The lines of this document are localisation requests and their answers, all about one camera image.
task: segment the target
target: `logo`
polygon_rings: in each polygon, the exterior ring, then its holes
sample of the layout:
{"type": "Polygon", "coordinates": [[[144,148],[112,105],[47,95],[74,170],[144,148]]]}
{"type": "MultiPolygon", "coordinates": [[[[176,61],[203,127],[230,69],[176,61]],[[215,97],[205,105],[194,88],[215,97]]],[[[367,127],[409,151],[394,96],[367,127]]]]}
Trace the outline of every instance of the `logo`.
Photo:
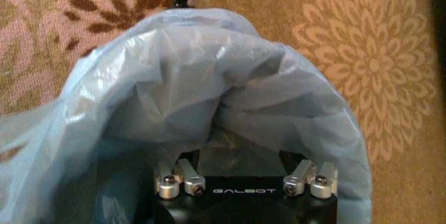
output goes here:
{"type": "Polygon", "coordinates": [[[267,194],[274,193],[277,189],[214,189],[214,194],[267,194]]]}

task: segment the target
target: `silver clamp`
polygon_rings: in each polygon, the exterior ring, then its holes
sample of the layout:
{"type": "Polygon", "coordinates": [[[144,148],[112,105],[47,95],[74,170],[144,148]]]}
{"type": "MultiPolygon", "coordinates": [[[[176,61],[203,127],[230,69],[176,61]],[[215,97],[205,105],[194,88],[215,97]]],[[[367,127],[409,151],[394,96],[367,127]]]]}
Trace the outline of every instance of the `silver clamp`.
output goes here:
{"type": "Polygon", "coordinates": [[[311,181],[310,193],[314,197],[327,199],[338,193],[338,170],[330,162],[323,162],[311,181]]]}
{"type": "Polygon", "coordinates": [[[180,194],[180,183],[171,174],[166,162],[159,162],[155,169],[155,191],[163,199],[172,199],[180,194]]]}
{"type": "Polygon", "coordinates": [[[338,170],[333,163],[325,162],[317,172],[317,165],[302,160],[293,174],[283,177],[283,190],[289,197],[301,195],[310,184],[310,193],[317,198],[330,198],[338,193],[338,170]]]}
{"type": "Polygon", "coordinates": [[[200,196],[206,190],[206,179],[195,172],[187,159],[178,161],[174,173],[180,176],[180,181],[184,182],[184,192],[192,196],[200,196]]]}
{"type": "Polygon", "coordinates": [[[283,178],[283,190],[289,197],[305,193],[307,177],[311,176],[314,165],[310,160],[302,160],[293,174],[283,178]]]}

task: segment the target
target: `patterned carpet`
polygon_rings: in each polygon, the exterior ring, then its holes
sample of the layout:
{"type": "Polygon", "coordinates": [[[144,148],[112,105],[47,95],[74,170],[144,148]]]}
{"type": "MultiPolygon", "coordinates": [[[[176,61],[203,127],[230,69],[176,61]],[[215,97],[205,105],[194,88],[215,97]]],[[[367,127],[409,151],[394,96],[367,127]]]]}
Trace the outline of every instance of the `patterned carpet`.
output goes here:
{"type": "MultiPolygon", "coordinates": [[[[430,0],[192,0],[247,17],[349,100],[367,139],[375,223],[446,223],[446,135],[430,0]]],[[[0,114],[59,94],[75,61],[170,0],[0,0],[0,114]]],[[[0,154],[0,162],[20,149],[0,154]]]]}

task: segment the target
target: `trash bag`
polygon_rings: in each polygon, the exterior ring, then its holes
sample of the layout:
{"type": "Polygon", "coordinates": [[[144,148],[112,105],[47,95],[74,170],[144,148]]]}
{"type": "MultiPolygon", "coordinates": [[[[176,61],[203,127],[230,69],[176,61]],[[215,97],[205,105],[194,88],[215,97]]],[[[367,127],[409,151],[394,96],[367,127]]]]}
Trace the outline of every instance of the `trash bag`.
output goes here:
{"type": "Polygon", "coordinates": [[[150,168],[196,148],[203,175],[285,175],[279,150],[333,162],[338,223],[371,221],[346,101],[311,62],[223,9],[144,19],[78,61],[56,100],[0,117],[0,136],[0,152],[23,147],[0,163],[0,223],[132,223],[150,168]]]}

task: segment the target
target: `screw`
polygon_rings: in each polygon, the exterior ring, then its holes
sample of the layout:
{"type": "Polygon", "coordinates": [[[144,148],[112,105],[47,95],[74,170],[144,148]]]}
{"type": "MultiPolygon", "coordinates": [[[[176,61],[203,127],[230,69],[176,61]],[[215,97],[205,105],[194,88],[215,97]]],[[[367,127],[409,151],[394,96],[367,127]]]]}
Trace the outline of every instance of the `screw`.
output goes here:
{"type": "Polygon", "coordinates": [[[164,181],[166,185],[175,184],[175,177],[174,177],[174,175],[164,176],[163,181],[164,181]]]}
{"type": "Polygon", "coordinates": [[[202,186],[196,186],[194,188],[194,195],[200,197],[205,194],[205,188],[202,186]]]}
{"type": "Polygon", "coordinates": [[[289,196],[289,197],[294,197],[295,196],[295,188],[294,188],[294,186],[291,186],[291,185],[287,185],[285,188],[283,188],[283,190],[285,190],[285,193],[286,193],[286,195],[289,196]]]}
{"type": "Polygon", "coordinates": [[[323,175],[318,175],[315,177],[315,182],[321,185],[326,185],[327,184],[327,178],[323,175]]]}

